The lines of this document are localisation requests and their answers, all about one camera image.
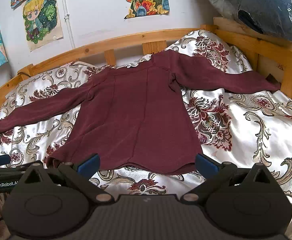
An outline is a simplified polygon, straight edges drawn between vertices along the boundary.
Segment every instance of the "metal bolt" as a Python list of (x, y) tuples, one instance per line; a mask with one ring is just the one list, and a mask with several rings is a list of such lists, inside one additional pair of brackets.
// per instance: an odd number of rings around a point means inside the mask
[(98, 194), (96, 199), (100, 202), (108, 202), (111, 200), (111, 195), (109, 194)]
[(198, 200), (198, 195), (194, 194), (194, 193), (187, 193), (183, 196), (184, 200), (186, 201), (197, 201)]

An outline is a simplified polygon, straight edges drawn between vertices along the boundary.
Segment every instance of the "maroon shirt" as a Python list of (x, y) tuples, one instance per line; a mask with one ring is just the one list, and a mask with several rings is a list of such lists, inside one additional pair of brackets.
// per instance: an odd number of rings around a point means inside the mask
[(195, 170), (195, 156), (202, 148), (180, 85), (239, 94), (279, 89), (255, 71), (227, 74), (205, 57), (167, 50), (136, 68), (107, 67), (78, 88), (64, 88), (51, 98), (17, 108), (0, 120), (0, 133), (47, 120), (81, 103), (67, 142), (48, 157), (48, 167), (79, 163), (98, 153), (101, 170), (132, 165), (161, 174), (187, 173)]

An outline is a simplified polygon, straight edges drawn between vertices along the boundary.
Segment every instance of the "gray gripper base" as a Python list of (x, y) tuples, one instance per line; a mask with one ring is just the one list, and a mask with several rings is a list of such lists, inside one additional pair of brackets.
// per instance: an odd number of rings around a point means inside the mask
[[(11, 240), (24, 240), (12, 236)], [(216, 229), (201, 209), (179, 203), (174, 195), (122, 195), (118, 202), (98, 207), (78, 230), (55, 240), (244, 240)], [(283, 235), (265, 240), (287, 240)]]

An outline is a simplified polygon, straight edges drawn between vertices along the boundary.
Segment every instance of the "floral bedspread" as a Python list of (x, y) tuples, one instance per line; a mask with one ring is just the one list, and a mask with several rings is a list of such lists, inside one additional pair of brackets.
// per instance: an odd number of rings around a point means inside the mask
[[(203, 30), (189, 33), (167, 49), (194, 57), (205, 56), (214, 67), (227, 73), (252, 70), (241, 51)], [(121, 67), (138, 67), (139, 62), (149, 60), (150, 56)], [(73, 62), (29, 78), (6, 96), (0, 119), (17, 107), (52, 97), (65, 87), (79, 87), (103, 69)], [(181, 87), (181, 91), (204, 154), (243, 168), (264, 163), (292, 203), (292, 100), (280, 91), (252, 95), (230, 94), (224, 89), (199, 91)], [(0, 155), (11, 157), (7, 166), (16, 167), (34, 160), (45, 163), (48, 155), (65, 144), (79, 110), (77, 106), (47, 121), (0, 134)], [(116, 198), (119, 194), (181, 196), (204, 180), (197, 171), (166, 176), (127, 166), (99, 171), (90, 181)]]

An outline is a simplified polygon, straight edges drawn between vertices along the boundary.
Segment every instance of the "white pipe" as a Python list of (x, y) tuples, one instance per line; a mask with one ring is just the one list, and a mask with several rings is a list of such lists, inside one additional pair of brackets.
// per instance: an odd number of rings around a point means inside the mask
[(70, 43), (71, 43), (71, 47), (73, 49), (75, 49), (75, 43), (74, 43), (74, 37), (73, 37), (73, 33), (71, 32), (71, 28), (70, 28), (70, 22), (69, 22), (69, 13), (67, 11), (67, 5), (66, 5), (66, 0), (62, 0), (63, 1), (63, 7), (64, 7), (64, 13), (65, 13), (65, 21), (66, 21), (66, 25), (67, 25), (67, 30), (68, 30), (68, 34), (69, 34), (69, 38), (70, 38)]

